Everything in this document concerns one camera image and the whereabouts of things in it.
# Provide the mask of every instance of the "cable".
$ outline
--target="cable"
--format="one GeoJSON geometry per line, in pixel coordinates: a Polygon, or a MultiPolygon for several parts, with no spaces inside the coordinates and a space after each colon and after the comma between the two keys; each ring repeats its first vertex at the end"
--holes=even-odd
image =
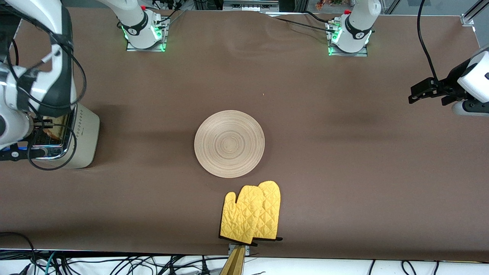
{"type": "Polygon", "coordinates": [[[134,272],[134,269],[135,269],[135,268],[136,268],[138,265],[142,265],[142,266],[144,266],[144,265],[143,265],[143,263],[144,263],[144,262],[146,262],[147,260],[149,260],[150,258],[151,258],[151,256],[147,257],[147,258],[146,258],[146,259],[144,259],[144,260],[141,260],[139,263],[137,263],[137,264],[135,264],[135,265],[131,264],[131,268],[129,268],[129,271],[127,272],[127,275],[129,275],[129,273],[131,273],[131,272],[134,272]]]}
{"type": "Polygon", "coordinates": [[[372,275],[372,269],[374,269],[374,264],[375,264],[375,259],[372,260],[372,264],[370,265],[370,268],[368,270],[368,275],[372,275]]]}
{"type": "Polygon", "coordinates": [[[103,260],[103,261],[73,261],[69,262],[68,264],[76,264],[76,263],[88,263],[88,264],[97,264],[97,263],[106,263],[106,262],[116,262],[120,261],[121,259],[109,259],[109,260],[103,260]]]}
{"type": "Polygon", "coordinates": [[[411,267],[411,270],[413,271],[413,275],[417,275],[417,274],[416,274],[416,270],[414,270],[413,265],[412,265],[412,264],[411,264],[409,261],[406,261],[406,260],[404,260],[404,261],[402,261],[402,262],[400,263],[400,266],[402,267],[402,271],[404,271],[404,274],[406,274],[406,275],[411,275],[411,274],[409,274],[409,273],[406,271],[406,269],[404,268],[404,263],[407,263],[407,264],[408,264],[408,265],[411,267]]]}
{"type": "Polygon", "coordinates": [[[34,143],[36,142],[36,140],[39,138],[39,135],[41,134],[41,132],[44,130],[45,128],[45,124],[44,124],[44,119],[43,117],[41,116],[41,114],[39,114],[39,112],[32,106],[32,104],[29,103],[29,107],[30,109],[36,114],[36,117],[38,119],[41,120],[41,127],[37,130],[37,132],[34,134],[34,137],[32,138],[32,142],[30,142],[30,144],[27,146],[27,160],[29,161],[29,163],[34,166],[35,168],[39,169],[39,170],[42,170],[42,171],[54,171],[54,170],[58,170],[60,168],[63,168],[65,167],[70,161],[71,159],[75,156],[75,152],[76,152],[76,146],[78,145],[78,141],[77,141],[77,138],[76,138],[76,134],[75,132],[73,131],[73,129],[71,129],[70,127],[66,126],[66,125],[63,125],[63,124],[53,124],[53,126],[60,126],[60,127],[63,127],[65,129],[67,129],[70,134],[73,136],[73,152],[71,152],[71,155],[69,156],[69,158],[63,162],[63,164],[59,165],[59,166],[56,166],[56,167],[53,167],[53,168],[44,168],[44,167],[40,167],[38,166],[37,164],[35,164],[33,161],[32,161],[32,158],[30,157],[30,152],[32,150],[32,147],[34,146],[34,143]]]}
{"type": "Polygon", "coordinates": [[[318,20],[319,22],[327,23],[329,21],[329,20],[324,20],[324,19],[317,17],[314,13],[312,13],[308,10],[305,10],[302,13],[307,13],[307,14],[311,15],[312,17],[314,17],[314,19],[318,20]]]}
{"type": "Polygon", "coordinates": [[[278,20],[285,21],[285,22],[289,22],[289,23],[301,25],[301,26],[304,26],[304,27],[309,27],[309,28],[313,28],[313,29],[319,29],[319,30],[322,30],[322,31],[334,33],[334,30],[331,30],[331,29],[324,29],[324,28],[320,28],[320,27],[316,27],[316,26],[311,26],[311,25],[307,25],[307,24],[302,24],[302,23],[299,23],[299,22],[290,21],[290,20],[283,19],[283,18],[278,18],[278,17],[275,17],[275,18],[278,19],[278,20]]]}
{"type": "Polygon", "coordinates": [[[207,267],[207,263],[205,262],[204,255],[202,255],[202,272],[200,274],[201,275],[210,275],[211,274],[209,268],[207,267]]]}
{"type": "Polygon", "coordinates": [[[435,67],[433,66],[433,62],[431,61],[431,56],[429,55],[428,50],[426,49],[426,45],[424,44],[423,37],[421,35],[421,12],[423,11],[423,6],[424,6],[425,1],[426,0],[421,0],[420,9],[418,11],[418,20],[416,23],[416,26],[418,29],[418,38],[420,40],[421,47],[423,48],[424,54],[426,55],[426,58],[428,59],[428,63],[429,63],[429,67],[431,69],[431,73],[433,74],[433,78],[435,79],[435,84],[437,86],[440,86],[439,81],[438,81],[438,77],[437,77],[436,72],[435,72],[435,67]]]}
{"type": "Polygon", "coordinates": [[[47,263],[46,263],[46,270],[44,271],[44,275],[47,275],[49,272],[49,264],[51,263],[51,261],[53,260],[53,257],[54,257],[54,254],[56,253],[56,251],[54,251],[53,253],[51,253],[51,256],[49,256],[49,259],[47,260],[47,263]]]}
{"type": "Polygon", "coordinates": [[[156,274],[156,275],[163,275],[167,270],[170,270],[170,272],[173,272],[173,264],[175,264],[177,261],[183,258],[183,255],[176,255],[176,256],[171,256],[170,260],[165,264],[164,267],[161,268],[161,270],[156,274]]]}
{"type": "MultiPolygon", "coordinates": [[[[210,258],[210,259],[206,259],[206,261],[212,261],[212,260],[225,260],[225,259],[228,259],[228,257],[216,257],[216,258],[210,258]]],[[[178,268],[175,269],[175,271],[173,272],[170,272],[168,275],[175,275],[175,272],[177,272],[179,269],[181,268],[185,268],[185,267],[188,267],[190,265],[193,265],[195,263],[200,263],[202,262],[202,260],[197,260],[197,261],[193,261],[193,262],[190,262],[190,263],[187,263],[187,264],[184,264],[182,266],[179,266],[178,268]]]]}
{"type": "MultiPolygon", "coordinates": [[[[118,270],[116,273],[114,273],[114,275],[119,274],[119,272],[121,272],[121,271],[122,271],[122,270],[123,270],[123,269],[124,269],[126,266],[128,266],[129,264],[131,264],[133,261],[138,260],[138,258],[139,258],[139,257],[136,257],[136,258],[134,258],[134,259],[130,259],[130,260],[128,261],[128,263],[127,263],[127,264],[125,264],[125,265],[123,265],[123,266],[122,266],[122,267],[121,267],[121,268],[120,268],[120,269],[119,269],[119,270],[118,270]]],[[[112,273],[115,271],[115,269],[116,269],[116,268],[117,268],[117,267],[118,267],[120,264],[118,264],[118,265],[117,265],[117,266],[116,266],[116,267],[115,267],[115,268],[112,270],[112,272],[111,272],[109,275],[112,275],[112,273]]]]}
{"type": "Polygon", "coordinates": [[[435,270],[433,271],[433,275],[436,275],[436,272],[438,272],[439,266],[440,266],[440,261],[436,261],[435,270]]]}
{"type": "Polygon", "coordinates": [[[35,254],[35,249],[34,249],[34,246],[32,245],[32,242],[29,240],[29,238],[24,235],[24,234],[21,234],[21,233],[17,233],[17,232],[11,232],[11,231],[7,231],[7,232],[0,232],[0,236],[2,235],[14,235],[14,236],[19,236],[19,237],[22,237],[24,240],[27,241],[27,243],[29,244],[29,247],[31,248],[31,252],[32,252],[32,259],[31,259],[31,262],[34,263],[34,274],[37,274],[37,270],[36,270],[36,267],[37,267],[37,260],[36,260],[36,254],[35,254]]]}
{"type": "Polygon", "coordinates": [[[178,11],[178,9],[175,9],[175,10],[174,10],[174,11],[173,11],[173,12],[172,12],[172,13],[171,13],[171,14],[170,14],[168,17],[166,17],[165,19],[162,19],[162,20],[160,20],[160,21],[156,21],[156,24],[159,24],[159,23],[161,23],[161,22],[165,22],[165,21],[167,21],[167,20],[168,20],[168,19],[170,19],[170,17],[171,17],[171,16],[172,16],[174,13],[176,13],[177,11],[178,11]]]}
{"type": "Polygon", "coordinates": [[[161,8],[158,6],[158,4],[156,3],[156,1],[155,1],[155,0],[153,0],[153,5],[156,5],[156,6],[158,7],[158,9],[161,9],[161,8]]]}
{"type": "MultiPolygon", "coordinates": [[[[1,6],[0,6],[0,8],[3,9],[4,11],[7,11],[7,12],[9,12],[9,13],[15,15],[15,16],[18,16],[18,17],[26,20],[27,22],[33,24],[35,27],[38,27],[38,28],[42,29],[44,32],[46,32],[50,36],[51,39],[53,39],[54,41],[56,41],[56,44],[68,55],[68,57],[72,61],[75,62],[76,66],[78,67],[78,69],[81,72],[82,79],[83,79],[82,91],[80,92],[80,95],[78,96],[78,98],[76,98],[74,102],[69,103],[69,104],[66,104],[66,105],[62,105],[62,106],[53,106],[53,105],[49,105],[49,104],[43,103],[43,102],[39,101],[38,99],[36,99],[35,97],[33,97],[26,90],[24,90],[22,88],[21,88],[21,90],[23,90],[29,96],[29,98],[31,98],[32,100],[34,100],[36,103],[38,103],[40,105],[43,105],[45,107],[48,107],[48,108],[52,108],[52,109],[65,109],[65,108],[68,108],[68,107],[71,107],[71,106],[77,104],[83,98],[83,96],[85,96],[85,92],[87,90],[87,76],[85,75],[85,71],[83,70],[83,67],[81,66],[80,62],[78,62],[78,60],[74,57],[74,55],[71,53],[71,51],[68,50],[68,48],[64,44],[62,44],[61,42],[59,42],[59,40],[57,40],[57,35],[55,33],[53,33],[49,28],[47,28],[44,24],[42,24],[41,22],[39,22],[36,19],[30,18],[29,16],[27,16],[27,15],[25,15],[23,13],[19,13],[19,12],[15,11],[15,10],[9,10],[9,9],[6,9],[4,7],[1,7],[1,6]]],[[[9,69],[13,73],[14,78],[15,78],[15,80],[17,82],[19,78],[15,75],[15,72],[13,71],[13,68],[11,66],[12,61],[10,60],[10,56],[9,55],[7,55],[7,61],[10,62],[9,69]]]]}
{"type": "Polygon", "coordinates": [[[14,46],[15,52],[15,65],[19,65],[19,48],[17,48],[17,43],[15,43],[15,39],[12,39],[12,45],[14,46]]]}
{"type": "Polygon", "coordinates": [[[58,260],[57,259],[55,259],[53,261],[53,266],[54,266],[54,270],[55,270],[56,275],[61,275],[61,271],[60,271],[60,267],[58,265],[58,260]]]}

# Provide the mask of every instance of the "brown tablecloth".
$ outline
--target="brown tablecloth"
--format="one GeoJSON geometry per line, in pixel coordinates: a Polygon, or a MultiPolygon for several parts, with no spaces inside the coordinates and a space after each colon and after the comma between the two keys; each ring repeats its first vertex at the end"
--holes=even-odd
{"type": "MultiPolygon", "coordinates": [[[[328,56],[321,31],[257,12],[187,12],[164,53],[126,52],[109,9],[70,12],[82,103],[102,121],[95,160],[51,173],[1,163],[1,231],[45,249],[226,254],[225,194],[274,180],[284,240],[260,242],[261,256],[487,260],[489,120],[408,104],[430,76],[416,17],[379,17],[369,57],[348,58],[328,56]],[[252,172],[221,179],[193,139],[231,109],[261,124],[266,148],[252,172]]],[[[440,78],[478,49],[458,17],[422,24],[440,78]]],[[[23,66],[49,49],[26,23],[17,44],[23,66]]]]}

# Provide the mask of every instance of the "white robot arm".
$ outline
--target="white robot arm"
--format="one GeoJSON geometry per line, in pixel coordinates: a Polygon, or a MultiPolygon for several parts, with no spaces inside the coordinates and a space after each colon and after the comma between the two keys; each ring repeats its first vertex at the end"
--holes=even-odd
{"type": "Polygon", "coordinates": [[[489,116],[489,45],[455,67],[439,83],[428,77],[412,86],[408,99],[412,104],[439,96],[443,96],[443,106],[455,102],[452,110],[457,115],[489,116]]]}
{"type": "MultiPolygon", "coordinates": [[[[77,103],[73,81],[71,18],[59,0],[6,0],[21,17],[42,26],[50,35],[51,52],[43,58],[52,69],[24,68],[0,64],[0,150],[14,144],[33,130],[25,112],[59,117],[77,103]]],[[[137,0],[98,0],[117,15],[128,41],[136,48],[149,48],[161,40],[155,29],[160,15],[145,10],[137,0]]]]}
{"type": "Polygon", "coordinates": [[[360,51],[368,43],[372,26],[382,10],[378,0],[356,0],[351,14],[343,14],[335,21],[340,29],[332,42],[347,53],[360,51]]]}

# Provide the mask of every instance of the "wooden plate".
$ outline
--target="wooden plate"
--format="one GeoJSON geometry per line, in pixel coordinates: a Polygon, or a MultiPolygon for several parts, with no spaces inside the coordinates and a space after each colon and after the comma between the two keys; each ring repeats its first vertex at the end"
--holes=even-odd
{"type": "Polygon", "coordinates": [[[260,162],[265,135],[258,122],[234,110],[207,118],[197,130],[195,155],[202,167],[221,178],[247,174],[260,162]]]}

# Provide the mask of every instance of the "oven mitt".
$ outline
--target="oven mitt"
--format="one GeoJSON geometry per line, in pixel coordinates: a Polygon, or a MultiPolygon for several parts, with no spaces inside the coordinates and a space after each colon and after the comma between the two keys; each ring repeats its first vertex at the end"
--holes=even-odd
{"type": "Polygon", "coordinates": [[[237,201],[234,192],[227,193],[222,207],[219,237],[250,245],[264,199],[263,191],[257,186],[243,186],[237,201]]]}
{"type": "Polygon", "coordinates": [[[275,241],[277,239],[278,214],[280,210],[280,189],[273,181],[262,182],[258,187],[263,192],[265,199],[260,209],[255,239],[275,241]]]}

